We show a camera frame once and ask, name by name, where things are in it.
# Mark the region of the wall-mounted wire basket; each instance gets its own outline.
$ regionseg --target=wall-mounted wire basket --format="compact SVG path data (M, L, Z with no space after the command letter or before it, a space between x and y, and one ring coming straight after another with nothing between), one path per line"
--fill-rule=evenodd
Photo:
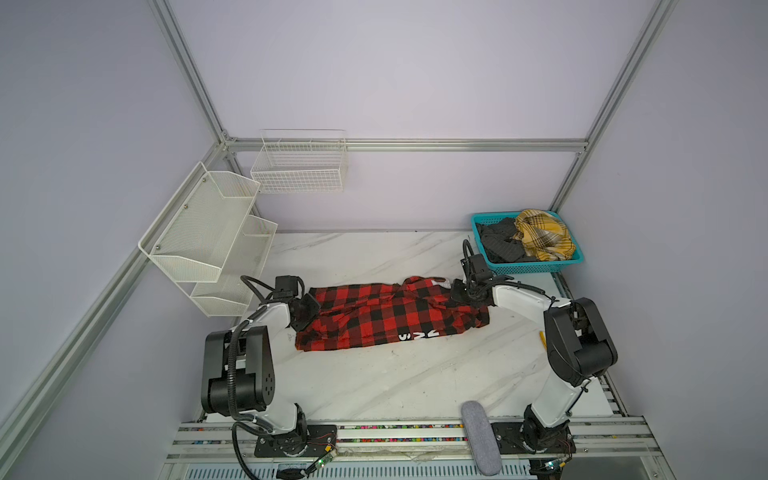
M340 192L349 159L343 130L263 130L250 176L263 194Z
M189 193L166 206L170 222L160 224L161 214L139 248L207 316L242 316L253 292L240 276L259 277L277 223L250 214L259 182L202 164L190 177Z

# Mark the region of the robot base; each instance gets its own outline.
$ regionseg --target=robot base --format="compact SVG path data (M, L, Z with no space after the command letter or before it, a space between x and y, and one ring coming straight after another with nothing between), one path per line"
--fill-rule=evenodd
M494 422L491 427L502 455L576 451L568 422L548 429L536 419L531 406L525 409L523 422Z
M256 458L320 457L328 445L336 445L335 425L307 425L301 407L296 428L279 435L262 435L253 450Z

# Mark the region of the yellow plaid cloth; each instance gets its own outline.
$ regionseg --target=yellow plaid cloth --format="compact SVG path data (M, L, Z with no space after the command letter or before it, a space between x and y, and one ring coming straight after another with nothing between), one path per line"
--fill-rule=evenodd
M520 240L525 254L536 257L542 262L570 260L576 246L571 240L568 227L561 220L543 210L523 210L515 218L518 232L515 240Z

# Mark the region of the white marble surface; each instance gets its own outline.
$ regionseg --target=white marble surface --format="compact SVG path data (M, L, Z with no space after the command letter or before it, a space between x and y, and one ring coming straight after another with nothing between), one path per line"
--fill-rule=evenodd
M261 275L311 286L398 283L412 275L462 277L469 232L278 233ZM558 295L549 273L515 276ZM300 352L295 333L272 339L276 386L312 420L447 419L478 400L489 416L522 415L549 373L539 327L491 307L491 323L454 336L332 352ZM611 415L602 388L574 416Z

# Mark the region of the gray foam pad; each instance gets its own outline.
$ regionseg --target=gray foam pad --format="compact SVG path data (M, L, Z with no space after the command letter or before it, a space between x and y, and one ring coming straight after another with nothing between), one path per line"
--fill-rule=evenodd
M502 470L502 454L498 452L496 435L485 409L474 400L465 402L462 405L462 420L478 470L483 475L496 475Z

